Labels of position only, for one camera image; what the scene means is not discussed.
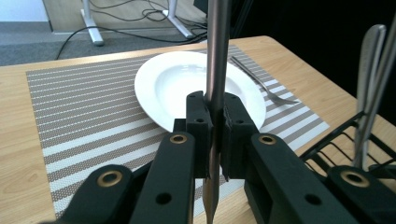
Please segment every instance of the striped placemat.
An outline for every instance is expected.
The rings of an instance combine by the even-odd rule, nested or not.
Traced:
[[[229,47],[231,55],[276,94],[296,99],[238,47]],[[154,158],[166,131],[148,117],[134,93],[137,70],[153,56],[27,72],[56,217],[92,171],[107,164],[135,170]],[[261,91],[267,105],[261,132],[277,134],[292,149],[329,127],[303,103],[277,106]],[[243,185],[243,180],[220,182],[221,199]],[[201,196],[202,180],[196,180],[195,215],[204,211]]]

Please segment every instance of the metal rod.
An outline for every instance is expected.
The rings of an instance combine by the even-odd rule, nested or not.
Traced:
[[[84,5],[84,16],[90,19],[91,18],[90,1],[83,0],[83,5]]]
[[[207,223],[213,223],[219,203],[219,153],[223,126],[224,90],[230,35],[231,0],[211,0],[208,5],[207,75],[205,103],[214,124],[209,153],[209,178],[204,180],[203,199]]]
[[[369,98],[368,100],[368,104],[366,107],[367,110],[365,110],[367,111],[366,120],[362,123],[361,138],[359,139],[359,142],[357,143],[356,146],[356,149],[358,151],[356,151],[353,165],[361,169],[366,169],[365,158],[367,155],[367,151],[362,150],[363,145],[365,140],[369,138],[371,130],[373,128],[375,115],[376,112],[378,111],[382,95],[387,86],[390,72],[395,62],[395,58],[396,58],[396,14],[393,18],[393,22],[389,30],[389,35],[384,47],[384,51],[381,55],[381,60],[376,74],[375,90],[373,93],[373,97]]]

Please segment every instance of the screw hole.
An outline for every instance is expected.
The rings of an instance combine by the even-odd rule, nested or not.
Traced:
[[[157,198],[155,199],[155,201],[158,204],[167,204],[172,201],[172,196],[169,193],[162,193],[162,194],[157,195]]]
[[[321,205],[321,199],[315,194],[307,194],[305,195],[305,199],[313,205]]]
[[[347,177],[348,179],[352,180],[352,181],[357,182],[357,183],[363,182],[363,180],[362,180],[359,176],[357,176],[357,175],[349,174],[349,175],[346,175],[346,177]]]
[[[370,181],[365,176],[359,173],[345,170],[341,172],[340,175],[344,179],[344,181],[355,187],[367,188],[370,186]]]
[[[276,143],[276,139],[272,136],[269,135],[262,135],[259,137],[259,141],[261,143],[264,143],[266,145],[273,145]]]
[[[183,134],[175,134],[170,139],[171,143],[182,144],[187,141],[187,136]]]
[[[97,184],[100,187],[108,188],[118,184],[122,179],[122,173],[120,171],[108,171],[99,176]]]

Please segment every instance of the utensil handle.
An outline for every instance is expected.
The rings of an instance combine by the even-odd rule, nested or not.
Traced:
[[[375,74],[385,33],[385,25],[374,25],[366,32],[363,38],[358,76],[358,113],[366,109],[368,97],[374,93]]]

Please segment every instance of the dish rack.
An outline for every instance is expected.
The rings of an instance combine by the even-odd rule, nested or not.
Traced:
[[[324,178],[326,171],[334,166],[352,163],[354,156],[352,136],[363,114],[360,112],[347,120],[300,156],[306,166],[319,178]],[[391,182],[396,186],[396,152],[372,133],[369,137],[367,165],[367,172],[371,175],[378,179],[392,180]]]

